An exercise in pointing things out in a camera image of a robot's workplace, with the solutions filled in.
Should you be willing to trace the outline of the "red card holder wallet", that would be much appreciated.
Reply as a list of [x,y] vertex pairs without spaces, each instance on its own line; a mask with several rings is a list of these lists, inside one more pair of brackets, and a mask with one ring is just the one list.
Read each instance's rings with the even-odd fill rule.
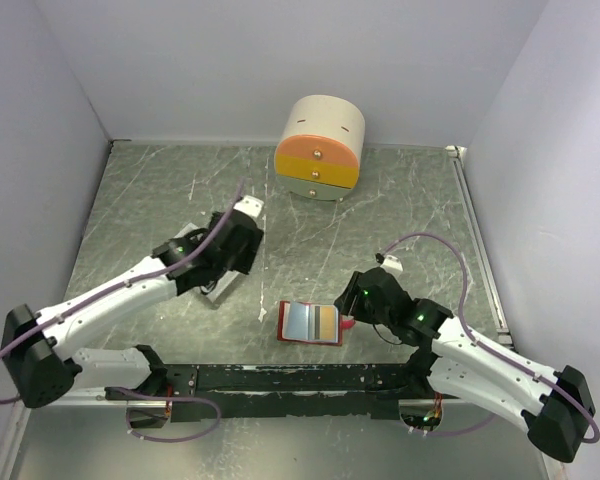
[[338,309],[338,333],[335,343],[320,342],[314,339],[314,308],[316,303],[280,301],[278,307],[277,339],[281,342],[340,346],[343,341],[343,332],[355,325],[351,317],[342,316]]

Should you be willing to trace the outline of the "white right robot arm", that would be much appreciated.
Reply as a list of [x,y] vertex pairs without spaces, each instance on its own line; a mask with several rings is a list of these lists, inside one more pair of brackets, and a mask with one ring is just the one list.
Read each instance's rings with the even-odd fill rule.
[[354,272],[335,306],[414,347],[404,374],[411,395],[435,391],[470,402],[520,428],[545,455],[574,461],[595,414],[578,369],[539,364],[464,327],[446,307],[411,297],[381,267]]

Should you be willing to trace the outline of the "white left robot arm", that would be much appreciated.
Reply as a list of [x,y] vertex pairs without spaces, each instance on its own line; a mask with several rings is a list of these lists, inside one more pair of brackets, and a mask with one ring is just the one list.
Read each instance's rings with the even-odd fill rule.
[[122,387],[153,399],[167,389],[168,369],[149,346],[90,349],[114,322],[190,291],[216,299],[238,275],[250,272],[264,232],[261,202],[246,197],[209,225],[188,225],[118,277],[70,301],[6,318],[3,359],[28,408],[51,404],[70,391]]

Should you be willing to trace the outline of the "orange credit card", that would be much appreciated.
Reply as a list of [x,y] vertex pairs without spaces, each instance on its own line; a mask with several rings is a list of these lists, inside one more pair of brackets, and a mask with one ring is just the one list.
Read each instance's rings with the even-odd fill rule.
[[338,333],[338,314],[333,306],[317,305],[314,308],[314,339],[335,343]]

